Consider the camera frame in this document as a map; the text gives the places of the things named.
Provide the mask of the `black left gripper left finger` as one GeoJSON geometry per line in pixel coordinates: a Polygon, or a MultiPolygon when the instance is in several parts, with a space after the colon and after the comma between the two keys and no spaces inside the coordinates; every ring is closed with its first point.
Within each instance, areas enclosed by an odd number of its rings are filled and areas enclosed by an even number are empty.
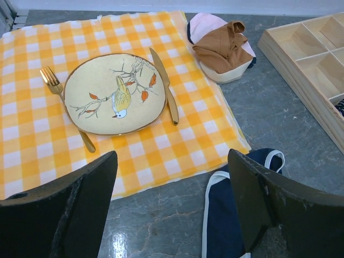
{"type": "Polygon", "coordinates": [[[97,257],[118,169],[110,151],[1,201],[1,257],[97,257]]]}

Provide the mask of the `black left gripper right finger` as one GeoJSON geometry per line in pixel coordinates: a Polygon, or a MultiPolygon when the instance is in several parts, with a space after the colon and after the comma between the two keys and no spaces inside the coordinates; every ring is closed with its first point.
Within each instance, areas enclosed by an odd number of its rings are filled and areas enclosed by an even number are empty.
{"type": "Polygon", "coordinates": [[[281,226],[292,257],[343,257],[343,196],[309,187],[231,149],[231,185],[245,250],[281,226]]]}

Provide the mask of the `navy blue white-trimmed underwear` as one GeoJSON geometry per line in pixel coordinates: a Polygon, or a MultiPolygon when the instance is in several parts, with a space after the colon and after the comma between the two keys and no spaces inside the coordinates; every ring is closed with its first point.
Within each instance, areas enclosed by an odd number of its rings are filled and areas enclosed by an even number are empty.
{"type": "Polygon", "coordinates": [[[202,257],[251,257],[245,250],[228,164],[216,170],[206,186],[202,257]]]}

